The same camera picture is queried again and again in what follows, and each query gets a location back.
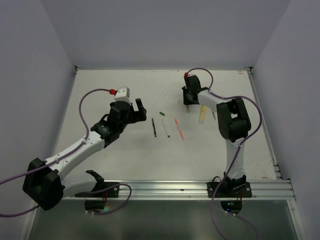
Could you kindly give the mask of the purple gel pen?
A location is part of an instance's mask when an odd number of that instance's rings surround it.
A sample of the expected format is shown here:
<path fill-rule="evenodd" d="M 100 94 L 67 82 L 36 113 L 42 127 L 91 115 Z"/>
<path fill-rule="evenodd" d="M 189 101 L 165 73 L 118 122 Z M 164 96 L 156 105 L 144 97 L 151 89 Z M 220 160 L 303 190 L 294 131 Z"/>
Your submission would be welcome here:
<path fill-rule="evenodd" d="M 155 121 L 154 118 L 151 118 L 151 124 L 152 124 L 152 129 L 153 129 L 153 135 L 156 138 L 157 137 L 157 132 L 156 132 L 156 126 L 155 126 Z"/>

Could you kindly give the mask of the green marker pen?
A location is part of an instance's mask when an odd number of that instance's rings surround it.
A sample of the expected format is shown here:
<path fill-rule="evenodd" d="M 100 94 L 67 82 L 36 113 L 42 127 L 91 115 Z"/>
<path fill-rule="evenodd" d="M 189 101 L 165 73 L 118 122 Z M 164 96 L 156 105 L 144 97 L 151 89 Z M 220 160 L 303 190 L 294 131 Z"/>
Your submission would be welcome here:
<path fill-rule="evenodd" d="M 161 122 L 162 122 L 162 126 L 163 126 L 163 128 L 164 128 L 164 131 L 165 131 L 165 134 L 166 134 L 167 138 L 170 138 L 171 135 L 170 135 L 170 133 L 169 133 L 169 130 L 168 130 L 168 128 L 167 128 L 167 125 L 166 125 L 165 121 L 162 119 Z"/>

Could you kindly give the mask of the orange thin highlighter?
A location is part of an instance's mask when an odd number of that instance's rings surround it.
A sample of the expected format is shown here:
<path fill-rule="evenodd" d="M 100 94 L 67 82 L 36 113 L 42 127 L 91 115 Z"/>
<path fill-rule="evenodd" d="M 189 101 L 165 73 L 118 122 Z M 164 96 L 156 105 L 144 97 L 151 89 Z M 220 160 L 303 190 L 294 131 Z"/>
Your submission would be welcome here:
<path fill-rule="evenodd" d="M 185 138 L 184 138 L 184 135 L 183 135 L 183 132 L 182 132 L 182 130 L 181 130 L 181 127 L 180 127 L 180 125 L 179 125 L 178 120 L 177 120 L 175 117 L 174 117 L 173 119 L 174 119 L 174 122 L 175 122 L 175 125 L 176 125 L 176 127 L 177 127 L 177 130 L 178 130 L 178 133 L 179 133 L 179 135 L 180 135 L 181 140 L 182 140 L 182 141 L 185 141 Z"/>

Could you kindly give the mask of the yellow thin highlighter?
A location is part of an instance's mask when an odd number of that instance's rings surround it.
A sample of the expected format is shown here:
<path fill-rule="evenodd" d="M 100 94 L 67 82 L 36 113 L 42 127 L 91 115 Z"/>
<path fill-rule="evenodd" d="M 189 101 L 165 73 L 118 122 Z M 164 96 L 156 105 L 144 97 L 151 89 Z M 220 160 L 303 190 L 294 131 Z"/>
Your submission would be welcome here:
<path fill-rule="evenodd" d="M 188 106 L 188 105 L 186 105 L 185 107 L 186 107 L 186 112 L 189 114 L 189 113 L 190 113 L 189 106 Z"/>

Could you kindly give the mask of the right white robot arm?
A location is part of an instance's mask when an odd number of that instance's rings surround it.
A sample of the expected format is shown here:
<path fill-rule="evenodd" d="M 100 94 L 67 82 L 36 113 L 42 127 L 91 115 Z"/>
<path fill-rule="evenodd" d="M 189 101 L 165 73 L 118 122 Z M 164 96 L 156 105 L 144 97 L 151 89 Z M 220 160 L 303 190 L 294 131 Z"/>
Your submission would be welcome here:
<path fill-rule="evenodd" d="M 225 180 L 222 189 L 227 196 L 235 196 L 246 183 L 242 141 L 249 135 L 252 127 L 244 101 L 240 97 L 218 96 L 207 87 L 201 87 L 196 75 L 185 73 L 184 82 L 184 105 L 203 105 L 216 112 L 218 130 L 226 143 Z"/>

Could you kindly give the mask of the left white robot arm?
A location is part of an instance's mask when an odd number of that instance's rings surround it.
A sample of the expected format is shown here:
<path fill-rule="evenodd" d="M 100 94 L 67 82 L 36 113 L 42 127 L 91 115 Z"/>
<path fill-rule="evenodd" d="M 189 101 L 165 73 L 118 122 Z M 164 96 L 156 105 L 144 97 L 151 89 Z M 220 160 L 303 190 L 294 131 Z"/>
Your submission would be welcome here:
<path fill-rule="evenodd" d="M 48 211 L 65 197 L 96 197 L 117 188 L 117 182 L 107 184 L 93 170 L 87 170 L 84 175 L 74 179 L 69 178 L 68 174 L 87 158 L 116 141 L 127 125 L 146 121 L 147 110 L 142 100 L 137 98 L 135 102 L 137 110 L 125 101 L 110 103 L 109 113 L 78 142 L 46 160 L 32 160 L 23 182 L 23 191 L 43 210 Z"/>

